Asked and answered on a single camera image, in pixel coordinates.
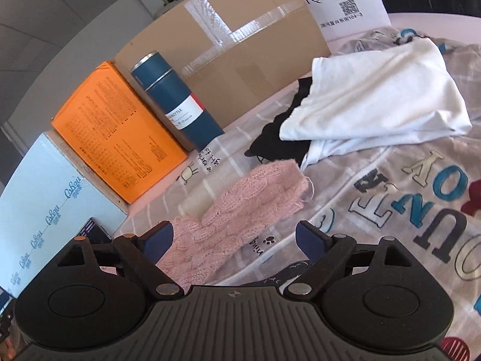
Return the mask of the pink knitted sweater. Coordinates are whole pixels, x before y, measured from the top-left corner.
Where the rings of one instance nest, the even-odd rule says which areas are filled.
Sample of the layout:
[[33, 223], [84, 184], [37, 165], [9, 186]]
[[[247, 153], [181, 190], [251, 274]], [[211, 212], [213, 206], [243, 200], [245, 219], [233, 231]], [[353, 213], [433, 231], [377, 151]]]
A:
[[301, 210], [308, 188], [307, 177], [294, 160], [256, 167], [201, 218], [173, 221], [173, 244], [157, 267], [184, 290], [206, 284], [238, 249]]

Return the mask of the grey cartoon print bedsheet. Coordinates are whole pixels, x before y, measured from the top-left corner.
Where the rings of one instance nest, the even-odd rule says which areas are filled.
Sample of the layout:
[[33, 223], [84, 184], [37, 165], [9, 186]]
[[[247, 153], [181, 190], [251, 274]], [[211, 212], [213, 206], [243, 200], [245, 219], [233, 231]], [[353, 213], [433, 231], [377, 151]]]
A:
[[[287, 99], [214, 140], [174, 182], [119, 228], [142, 235], [162, 221], [199, 218], [238, 179], [259, 166], [246, 157], [250, 142], [287, 108]], [[211, 284], [247, 284], [299, 272], [304, 255], [294, 230], [308, 220], [322, 231], [347, 233], [360, 242], [398, 238], [462, 301], [480, 289], [480, 215], [461, 207], [480, 181], [480, 129], [466, 136], [418, 145], [376, 147], [331, 156], [307, 168], [303, 208], [267, 227], [238, 249]]]

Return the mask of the smartphone playing video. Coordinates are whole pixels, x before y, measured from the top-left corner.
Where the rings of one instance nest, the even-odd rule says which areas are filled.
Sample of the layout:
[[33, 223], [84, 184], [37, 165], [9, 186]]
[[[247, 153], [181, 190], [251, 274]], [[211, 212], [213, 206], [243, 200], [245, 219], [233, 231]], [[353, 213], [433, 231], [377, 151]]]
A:
[[105, 245], [112, 242], [112, 237], [94, 218], [89, 218], [78, 232], [78, 236], [86, 237], [92, 245]]

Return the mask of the black garment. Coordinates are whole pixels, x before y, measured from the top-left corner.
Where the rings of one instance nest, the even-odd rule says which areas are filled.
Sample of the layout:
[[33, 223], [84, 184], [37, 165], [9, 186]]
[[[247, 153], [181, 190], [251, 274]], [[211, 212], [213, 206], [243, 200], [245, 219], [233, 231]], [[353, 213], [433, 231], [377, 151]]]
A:
[[245, 152], [246, 157], [256, 157], [259, 161], [283, 161], [293, 159], [301, 166], [304, 156], [310, 147], [310, 140], [283, 141], [280, 139], [281, 125], [291, 116], [302, 100], [309, 95], [312, 84], [311, 77], [298, 80], [299, 89], [293, 97], [289, 108], [275, 116], [274, 120], [262, 128], [261, 134], [253, 141]]

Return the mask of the light blue Cabau box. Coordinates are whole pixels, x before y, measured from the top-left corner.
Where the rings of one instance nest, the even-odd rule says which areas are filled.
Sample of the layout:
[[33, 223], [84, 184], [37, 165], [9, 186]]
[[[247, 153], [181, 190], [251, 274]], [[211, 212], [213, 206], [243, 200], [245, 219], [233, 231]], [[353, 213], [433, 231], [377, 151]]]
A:
[[18, 297], [95, 219], [109, 236], [128, 206], [55, 131], [36, 139], [1, 194], [1, 287]]

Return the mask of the grey lettered sweatshirt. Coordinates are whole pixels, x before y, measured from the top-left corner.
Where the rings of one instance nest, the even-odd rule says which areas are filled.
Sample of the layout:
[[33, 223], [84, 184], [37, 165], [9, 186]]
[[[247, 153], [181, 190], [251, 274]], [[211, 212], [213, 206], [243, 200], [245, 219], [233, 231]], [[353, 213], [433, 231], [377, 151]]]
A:
[[443, 285], [454, 319], [443, 348], [480, 357], [480, 47], [380, 28], [314, 60], [308, 96], [280, 128], [310, 147], [302, 211], [242, 248], [219, 285], [285, 286], [307, 260], [293, 229], [306, 219], [360, 243], [398, 239]]

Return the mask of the dark blue vacuum bottle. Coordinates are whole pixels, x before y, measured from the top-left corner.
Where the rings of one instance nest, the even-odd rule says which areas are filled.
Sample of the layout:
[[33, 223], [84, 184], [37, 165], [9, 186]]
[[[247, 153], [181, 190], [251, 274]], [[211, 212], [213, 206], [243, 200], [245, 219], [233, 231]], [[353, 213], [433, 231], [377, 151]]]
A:
[[224, 134], [214, 117], [159, 52], [145, 55], [131, 69], [131, 75], [197, 151]]

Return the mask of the orange printed box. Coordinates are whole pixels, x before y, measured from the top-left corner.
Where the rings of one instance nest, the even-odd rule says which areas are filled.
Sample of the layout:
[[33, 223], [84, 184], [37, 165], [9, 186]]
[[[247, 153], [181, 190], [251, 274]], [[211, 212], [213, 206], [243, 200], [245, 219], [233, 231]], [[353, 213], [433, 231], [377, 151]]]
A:
[[188, 157], [109, 61], [78, 86], [51, 125], [128, 204]]

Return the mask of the white t-shirt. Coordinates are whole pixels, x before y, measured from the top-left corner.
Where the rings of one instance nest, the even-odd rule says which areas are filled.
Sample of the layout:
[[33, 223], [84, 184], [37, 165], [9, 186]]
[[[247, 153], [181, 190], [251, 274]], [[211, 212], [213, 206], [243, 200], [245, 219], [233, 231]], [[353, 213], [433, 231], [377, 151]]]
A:
[[312, 61], [309, 95], [280, 128], [311, 142], [303, 165], [373, 147], [467, 134], [466, 102], [438, 46], [417, 38], [382, 51]]

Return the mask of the large brown cardboard box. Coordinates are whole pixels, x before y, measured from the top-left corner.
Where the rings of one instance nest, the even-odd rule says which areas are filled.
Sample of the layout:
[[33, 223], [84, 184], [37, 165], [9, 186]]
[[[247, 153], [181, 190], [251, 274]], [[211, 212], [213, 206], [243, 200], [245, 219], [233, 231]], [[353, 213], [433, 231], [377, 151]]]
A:
[[130, 71], [157, 51], [222, 127], [283, 90], [328, 56], [304, 0], [185, 0], [115, 56]]

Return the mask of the white paper bag with QR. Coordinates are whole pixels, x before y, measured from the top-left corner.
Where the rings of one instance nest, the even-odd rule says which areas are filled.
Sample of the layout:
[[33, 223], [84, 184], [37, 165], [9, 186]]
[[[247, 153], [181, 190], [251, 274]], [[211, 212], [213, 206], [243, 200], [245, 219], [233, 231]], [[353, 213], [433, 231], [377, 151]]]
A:
[[304, 0], [304, 2], [327, 42], [391, 25], [382, 0]]

